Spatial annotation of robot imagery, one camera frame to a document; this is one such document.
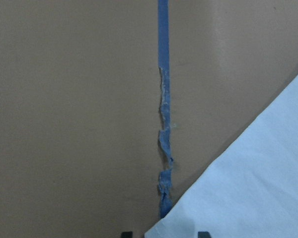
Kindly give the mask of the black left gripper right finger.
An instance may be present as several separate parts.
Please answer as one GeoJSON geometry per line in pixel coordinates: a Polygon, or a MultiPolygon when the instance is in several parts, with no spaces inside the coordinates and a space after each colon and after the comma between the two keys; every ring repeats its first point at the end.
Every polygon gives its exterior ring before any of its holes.
{"type": "Polygon", "coordinates": [[[211,235],[208,231],[198,232],[198,238],[211,238],[211,235]]]}

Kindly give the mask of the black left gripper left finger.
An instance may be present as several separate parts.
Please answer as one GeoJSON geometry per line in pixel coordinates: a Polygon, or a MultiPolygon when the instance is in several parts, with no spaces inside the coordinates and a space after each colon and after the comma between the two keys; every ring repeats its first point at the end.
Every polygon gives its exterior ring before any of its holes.
{"type": "Polygon", "coordinates": [[[133,232],[132,231],[122,232],[121,238],[133,238],[133,232]]]}

